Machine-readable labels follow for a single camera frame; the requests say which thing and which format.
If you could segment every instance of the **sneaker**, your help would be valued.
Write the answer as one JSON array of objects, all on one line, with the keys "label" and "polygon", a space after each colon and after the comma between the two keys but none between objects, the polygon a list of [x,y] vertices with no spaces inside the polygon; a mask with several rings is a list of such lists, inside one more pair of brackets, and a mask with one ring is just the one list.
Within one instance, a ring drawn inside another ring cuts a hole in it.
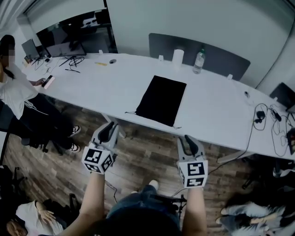
[{"label": "sneaker", "polygon": [[222,208],[221,212],[220,212],[222,215],[228,215],[227,211],[226,211],[226,208]]},{"label": "sneaker", "polygon": [[148,185],[152,185],[156,189],[156,191],[158,191],[159,189],[159,182],[157,180],[153,179],[151,182],[149,182]]},{"label": "sneaker", "polygon": [[81,131],[81,127],[79,125],[74,126],[72,134],[69,136],[69,138],[72,138],[74,135],[78,134],[80,131]]},{"label": "sneaker", "polygon": [[221,220],[221,217],[217,218],[216,221],[215,221],[216,224],[221,224],[220,220]]},{"label": "sneaker", "polygon": [[73,153],[78,153],[80,151],[80,147],[74,143],[72,143],[72,147],[69,149]]}]

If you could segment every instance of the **jeans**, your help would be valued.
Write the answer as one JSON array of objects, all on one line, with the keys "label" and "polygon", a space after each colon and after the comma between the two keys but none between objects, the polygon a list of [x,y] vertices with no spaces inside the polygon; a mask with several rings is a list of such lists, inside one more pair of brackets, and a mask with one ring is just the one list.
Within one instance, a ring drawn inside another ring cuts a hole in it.
[{"label": "jeans", "polygon": [[146,185],[140,193],[133,193],[121,199],[110,210],[106,218],[110,218],[122,208],[148,208],[164,213],[180,228],[179,215],[162,201],[155,199],[153,195],[157,195],[156,189],[151,185]]},{"label": "jeans", "polygon": [[73,131],[72,124],[43,95],[38,94],[28,102],[31,102],[38,111],[24,106],[20,121],[40,138],[52,140],[61,147],[70,149],[73,141],[68,136]]},{"label": "jeans", "polygon": [[[259,206],[253,202],[245,205],[233,205],[226,209],[226,216],[222,216],[220,223],[231,233],[232,236],[260,236],[268,229],[275,229],[280,227],[281,215],[285,207],[267,207]],[[274,220],[266,223],[249,224],[246,223],[246,216],[249,218],[262,218],[272,213],[277,213]]]}]

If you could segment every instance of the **white shirt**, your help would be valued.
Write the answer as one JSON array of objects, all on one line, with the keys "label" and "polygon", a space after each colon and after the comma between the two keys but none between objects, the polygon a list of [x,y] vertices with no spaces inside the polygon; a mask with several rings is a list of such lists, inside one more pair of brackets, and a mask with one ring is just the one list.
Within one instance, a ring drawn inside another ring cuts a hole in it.
[{"label": "white shirt", "polygon": [[35,98],[38,92],[15,64],[9,63],[7,69],[14,74],[15,79],[4,73],[3,83],[0,83],[0,99],[20,119],[24,111],[24,101]]},{"label": "white shirt", "polygon": [[27,236],[58,235],[63,231],[63,227],[56,220],[50,222],[50,224],[43,222],[34,201],[20,205],[16,215],[25,222],[24,226],[28,231]]}]

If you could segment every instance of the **wooden floor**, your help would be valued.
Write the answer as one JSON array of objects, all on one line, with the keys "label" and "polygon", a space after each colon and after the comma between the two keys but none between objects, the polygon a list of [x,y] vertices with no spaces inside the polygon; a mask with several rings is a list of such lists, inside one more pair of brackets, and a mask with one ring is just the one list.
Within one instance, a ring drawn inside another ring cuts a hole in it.
[{"label": "wooden floor", "polygon": [[[56,103],[56,107],[60,110],[65,106],[67,109],[64,114],[71,117],[74,124],[82,127],[82,131],[74,139],[83,147],[90,141],[92,133],[106,123],[106,120],[98,113],[60,101]],[[117,200],[135,189],[140,189],[151,179],[159,181],[160,194],[171,196],[181,189],[176,168],[178,159],[176,137],[125,121],[122,121],[121,125],[127,137],[119,138],[116,149],[117,160],[106,174],[106,180],[118,189]],[[208,143],[204,143],[204,147],[209,160],[209,171],[218,166],[217,158],[232,152],[227,148]],[[22,146],[19,137],[10,135],[4,164],[11,170],[16,166],[20,167],[20,176],[28,178],[22,184],[23,189],[32,200],[43,201],[51,198],[66,205],[69,204],[69,193],[74,193],[82,201],[89,179],[88,171],[81,164],[81,157],[82,152],[73,154],[68,151],[63,156],[58,156],[51,144],[49,152],[43,153],[39,149]],[[235,192],[245,193],[241,186],[249,172],[247,164],[238,160],[221,167],[209,176],[204,188],[209,235],[227,235],[215,224],[215,219]],[[106,186],[105,193],[106,210],[109,210],[115,204],[114,191]]]}]

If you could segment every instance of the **phone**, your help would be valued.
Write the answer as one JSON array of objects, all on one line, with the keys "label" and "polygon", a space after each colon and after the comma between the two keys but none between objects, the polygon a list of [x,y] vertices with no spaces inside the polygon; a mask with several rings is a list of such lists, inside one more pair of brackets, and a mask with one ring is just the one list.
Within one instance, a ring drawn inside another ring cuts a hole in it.
[{"label": "phone", "polygon": [[51,83],[52,83],[54,80],[55,80],[55,77],[53,77],[53,76],[49,76],[49,77],[44,81],[44,83],[42,84],[42,87],[43,87],[44,89],[47,89],[47,88],[51,85]]}]

